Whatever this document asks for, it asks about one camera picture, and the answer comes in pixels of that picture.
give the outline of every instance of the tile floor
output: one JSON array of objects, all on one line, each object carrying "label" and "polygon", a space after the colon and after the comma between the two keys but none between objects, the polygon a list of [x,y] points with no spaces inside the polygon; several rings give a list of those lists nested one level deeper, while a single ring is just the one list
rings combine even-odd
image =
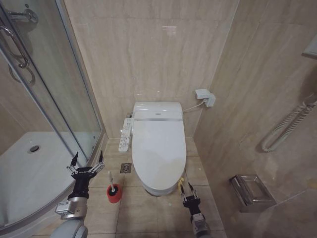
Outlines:
[{"label": "tile floor", "polygon": [[[149,195],[142,187],[134,168],[120,174],[121,163],[132,162],[131,151],[118,152],[119,139],[109,139],[104,169],[91,181],[85,225],[88,238],[193,238],[190,213],[184,208],[178,191],[162,197]],[[226,238],[205,171],[193,138],[186,138],[187,160],[185,183],[189,181],[201,198],[200,209],[206,217],[213,238]],[[123,186],[120,202],[111,204],[106,196],[107,172],[115,183]],[[49,238],[61,223],[56,222],[33,238]]]}]

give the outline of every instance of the shower drain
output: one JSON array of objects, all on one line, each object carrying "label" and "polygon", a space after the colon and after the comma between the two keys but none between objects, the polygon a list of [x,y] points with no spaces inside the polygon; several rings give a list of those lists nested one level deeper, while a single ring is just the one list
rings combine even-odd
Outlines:
[{"label": "shower drain", "polygon": [[36,152],[36,151],[38,151],[39,150],[39,146],[38,145],[35,145],[35,146],[32,146],[30,149],[29,149],[29,153],[34,153],[34,152]]},{"label": "shower drain", "polygon": [[131,173],[131,163],[123,163],[121,164],[121,174],[129,174]]}]

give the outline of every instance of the white power cord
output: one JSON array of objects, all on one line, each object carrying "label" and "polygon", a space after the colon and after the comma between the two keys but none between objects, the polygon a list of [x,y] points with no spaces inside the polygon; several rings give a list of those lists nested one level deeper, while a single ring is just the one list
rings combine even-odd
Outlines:
[{"label": "white power cord", "polygon": [[199,103],[198,105],[195,105],[195,106],[193,106],[193,107],[191,107],[191,108],[184,109],[183,112],[186,112],[186,111],[191,110],[191,109],[193,109],[193,108],[195,108],[195,107],[198,107],[198,106],[202,105],[205,101],[207,101],[207,100],[206,100],[206,99],[203,99],[203,101],[202,101],[201,103]]},{"label": "white power cord", "polygon": [[[317,104],[316,100],[317,94],[310,95],[305,101],[309,101],[314,98],[312,103],[302,103],[296,109],[294,109],[282,122],[280,122],[270,134],[263,140],[261,146],[266,152],[271,152],[275,150],[280,143],[282,143],[286,138],[296,129],[296,127],[305,119],[305,117],[312,112],[314,106]],[[285,126],[289,125],[284,132],[270,145],[267,144],[269,141],[276,136]]]}]

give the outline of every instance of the red toilet brush holder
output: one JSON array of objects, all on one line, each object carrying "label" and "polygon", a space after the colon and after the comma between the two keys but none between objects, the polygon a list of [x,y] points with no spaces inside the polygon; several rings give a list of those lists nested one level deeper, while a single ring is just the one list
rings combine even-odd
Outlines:
[{"label": "red toilet brush holder", "polygon": [[122,189],[120,185],[118,184],[113,184],[114,191],[112,191],[111,186],[108,187],[107,189],[107,197],[110,203],[117,203],[120,201],[122,197]]}]

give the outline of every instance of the toilet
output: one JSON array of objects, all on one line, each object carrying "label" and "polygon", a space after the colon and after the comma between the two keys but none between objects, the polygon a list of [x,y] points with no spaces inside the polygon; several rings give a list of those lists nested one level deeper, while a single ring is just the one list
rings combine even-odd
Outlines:
[{"label": "toilet", "polygon": [[132,161],[143,187],[155,196],[175,190],[186,163],[182,107],[178,102],[136,102]]}]

